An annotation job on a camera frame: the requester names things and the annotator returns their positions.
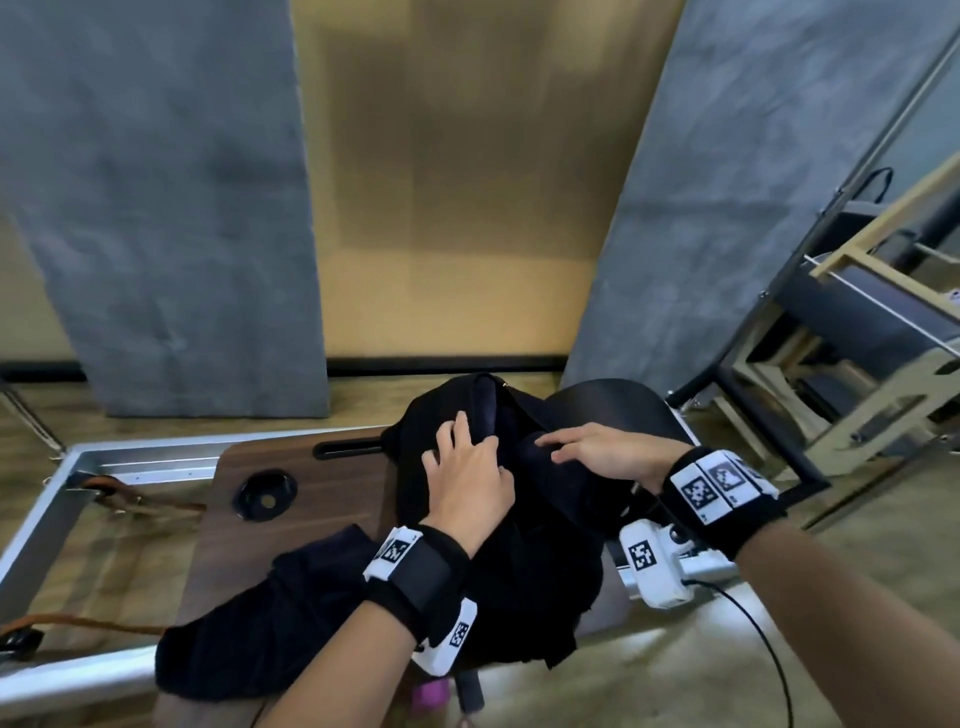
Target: cup holder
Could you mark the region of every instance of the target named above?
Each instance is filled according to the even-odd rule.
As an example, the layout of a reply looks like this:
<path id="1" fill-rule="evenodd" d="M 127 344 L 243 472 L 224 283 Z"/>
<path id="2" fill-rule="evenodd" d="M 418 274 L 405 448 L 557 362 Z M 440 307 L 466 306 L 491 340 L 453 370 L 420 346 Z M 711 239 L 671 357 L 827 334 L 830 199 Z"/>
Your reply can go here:
<path id="1" fill-rule="evenodd" d="M 280 469 L 254 473 L 237 488 L 233 510 L 244 521 L 264 522 L 286 511 L 297 497 L 297 480 Z"/>

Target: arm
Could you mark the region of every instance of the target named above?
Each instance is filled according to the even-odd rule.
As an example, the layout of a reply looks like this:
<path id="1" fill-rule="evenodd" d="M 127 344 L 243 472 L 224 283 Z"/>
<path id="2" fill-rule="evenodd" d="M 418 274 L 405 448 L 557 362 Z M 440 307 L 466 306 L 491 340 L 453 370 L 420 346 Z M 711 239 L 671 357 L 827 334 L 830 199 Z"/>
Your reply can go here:
<path id="1" fill-rule="evenodd" d="M 437 453 L 423 454 L 430 487 L 430 515 L 423 523 L 453 537 L 470 558 L 514 504 L 514 479 L 497 468 L 496 445 L 495 437 L 473 445 L 467 415 L 460 412 L 437 432 Z M 415 646 L 398 619 L 363 602 L 260 725 L 379 725 Z"/>
<path id="2" fill-rule="evenodd" d="M 690 446 L 590 424 L 544 435 L 606 477 L 654 495 Z M 848 725 L 948 726 L 960 716 L 960 644 L 786 521 L 768 523 L 736 554 L 744 579 Z"/>

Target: brown wooden platform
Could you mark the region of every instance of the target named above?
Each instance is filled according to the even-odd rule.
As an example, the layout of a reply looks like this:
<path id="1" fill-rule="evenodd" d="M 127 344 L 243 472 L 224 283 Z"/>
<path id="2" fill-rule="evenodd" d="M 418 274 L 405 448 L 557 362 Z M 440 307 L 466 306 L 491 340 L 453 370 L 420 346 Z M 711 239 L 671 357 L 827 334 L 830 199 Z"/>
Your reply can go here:
<path id="1" fill-rule="evenodd" d="M 382 453 L 317 460 L 313 448 L 379 435 L 382 428 L 254 440 L 229 448 L 220 458 L 207 499 L 177 624 L 203 616 L 218 604 L 262 580 L 274 557 L 357 523 L 374 539 L 395 524 L 396 471 Z M 245 522 L 233 511 L 236 489 L 251 474 L 282 468 L 298 482 L 290 508 L 263 523 Z M 593 608 L 583 615 L 577 637 L 607 632 L 630 611 L 626 590 L 612 559 L 604 553 L 604 584 Z M 417 675 L 408 674 L 412 685 Z M 249 728 L 265 715 L 271 699 L 199 703 L 162 694 L 154 721 L 160 728 Z"/>

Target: wristband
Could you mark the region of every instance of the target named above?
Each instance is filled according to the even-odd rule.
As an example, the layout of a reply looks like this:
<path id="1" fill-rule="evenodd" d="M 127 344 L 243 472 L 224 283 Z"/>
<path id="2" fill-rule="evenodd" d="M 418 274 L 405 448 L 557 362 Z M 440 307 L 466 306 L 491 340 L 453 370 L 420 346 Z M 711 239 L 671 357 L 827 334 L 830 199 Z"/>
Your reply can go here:
<path id="1" fill-rule="evenodd" d="M 469 557 L 430 526 L 393 529 L 364 570 L 367 600 L 396 617 L 418 643 L 439 644 L 456 625 Z"/>
<path id="2" fill-rule="evenodd" d="M 760 528 L 786 517 L 778 495 L 735 453 L 698 447 L 670 470 L 660 502 L 677 525 L 732 561 Z"/>

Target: person's left hand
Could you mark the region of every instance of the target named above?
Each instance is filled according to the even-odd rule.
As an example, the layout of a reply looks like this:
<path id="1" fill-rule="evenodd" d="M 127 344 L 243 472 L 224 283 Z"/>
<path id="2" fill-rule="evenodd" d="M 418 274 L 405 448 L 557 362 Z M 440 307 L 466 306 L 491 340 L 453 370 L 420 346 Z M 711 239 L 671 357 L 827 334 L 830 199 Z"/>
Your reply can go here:
<path id="1" fill-rule="evenodd" d="M 430 514 L 423 519 L 454 538 L 470 558 L 514 504 L 514 477 L 496 465 L 497 438 L 470 440 L 467 414 L 437 430 L 437 451 L 423 454 Z"/>

